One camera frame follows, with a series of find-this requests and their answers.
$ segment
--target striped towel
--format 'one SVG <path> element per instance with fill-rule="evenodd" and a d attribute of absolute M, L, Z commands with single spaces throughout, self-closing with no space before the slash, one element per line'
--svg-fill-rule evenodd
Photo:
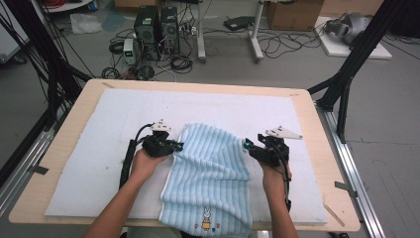
<path fill-rule="evenodd" d="M 182 152 L 161 194 L 159 220 L 194 236 L 239 236 L 251 232 L 250 173 L 243 140 L 204 124 L 188 124 Z"/>

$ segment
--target computer tower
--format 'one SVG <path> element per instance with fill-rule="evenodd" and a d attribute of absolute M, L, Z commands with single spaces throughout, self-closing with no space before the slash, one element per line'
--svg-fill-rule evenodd
<path fill-rule="evenodd" d="M 163 7 L 160 11 L 160 23 L 162 28 L 162 37 L 164 40 L 164 49 L 167 53 L 173 55 L 179 54 L 179 34 L 178 19 L 176 7 Z"/>
<path fill-rule="evenodd" d="M 159 60 L 159 44 L 162 40 L 157 6 L 141 6 L 134 24 L 141 54 L 149 54 L 147 60 Z"/>

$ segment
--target wooden table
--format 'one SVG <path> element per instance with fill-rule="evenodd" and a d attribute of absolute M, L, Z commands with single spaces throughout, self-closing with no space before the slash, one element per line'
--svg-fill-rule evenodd
<path fill-rule="evenodd" d="M 92 79 L 84 87 L 40 166 L 50 169 L 44 176 L 33 174 L 10 213 L 14 223 L 90 224 L 93 218 L 44 216 L 65 162 L 106 88 L 130 88 L 160 91 L 213 92 L 289 97 L 294 104 L 329 222 L 322 226 L 296 226 L 298 230 L 358 231 L 361 227 L 347 191 L 336 188 L 343 182 L 336 159 L 309 93 L 304 89 L 193 84 L 172 82 Z M 157 220 L 129 219 L 127 226 L 163 226 Z M 270 224 L 254 223 L 254 229 L 269 229 Z"/>

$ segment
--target gray floor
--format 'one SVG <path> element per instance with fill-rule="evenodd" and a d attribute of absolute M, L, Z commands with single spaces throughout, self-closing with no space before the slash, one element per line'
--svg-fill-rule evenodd
<path fill-rule="evenodd" d="M 102 23 L 116 17 L 108 10 L 94 15 Z M 133 21 L 120 20 L 100 33 L 67 37 L 95 75 L 100 75 L 102 69 L 110 65 L 109 40 L 133 26 Z M 222 21 L 209 22 L 223 29 Z M 206 41 L 206 63 L 199 63 L 194 51 L 191 73 L 177 74 L 176 78 L 162 73 L 154 80 L 309 88 L 334 75 L 345 60 L 327 57 L 319 47 L 302 49 L 278 59 L 265 58 L 255 64 L 245 35 L 209 35 Z M 420 58 L 418 45 L 392 43 Z M 385 236 L 418 237 L 420 108 L 416 105 L 420 99 L 417 93 L 420 61 L 387 43 L 382 44 L 392 54 L 392 60 L 369 59 L 357 74 L 350 95 L 346 138 Z M 72 64 L 84 70 L 75 54 L 67 53 Z M 317 93 L 313 98 L 320 96 L 322 93 Z M 29 63 L 2 65 L 0 100 L 0 166 L 3 166 L 46 109 L 42 89 Z M 86 228 L 11 224 L 7 218 L 10 209 L 0 219 L 1 237 L 79 237 Z M 299 232 L 299 235 L 329 237 L 323 232 Z M 368 237 L 368 234 L 362 228 L 350 236 Z"/>

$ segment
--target hand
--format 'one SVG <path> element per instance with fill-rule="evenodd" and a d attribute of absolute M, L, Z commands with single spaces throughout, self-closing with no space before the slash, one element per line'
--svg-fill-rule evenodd
<path fill-rule="evenodd" d="M 262 187 L 265 191 L 265 193 L 271 194 L 271 195 L 281 195 L 281 197 L 284 197 L 285 195 L 285 188 L 284 188 L 284 177 L 283 174 L 284 171 L 282 167 L 270 167 L 264 163 L 260 163 L 260 166 L 262 167 Z M 291 179 L 292 174 L 289 168 L 289 165 L 287 165 L 287 171 L 288 171 L 288 177 Z"/>
<path fill-rule="evenodd" d="M 144 182 L 152 176 L 157 165 L 167 159 L 167 156 L 154 158 L 148 155 L 144 149 L 134 155 L 132 171 L 129 179 Z"/>

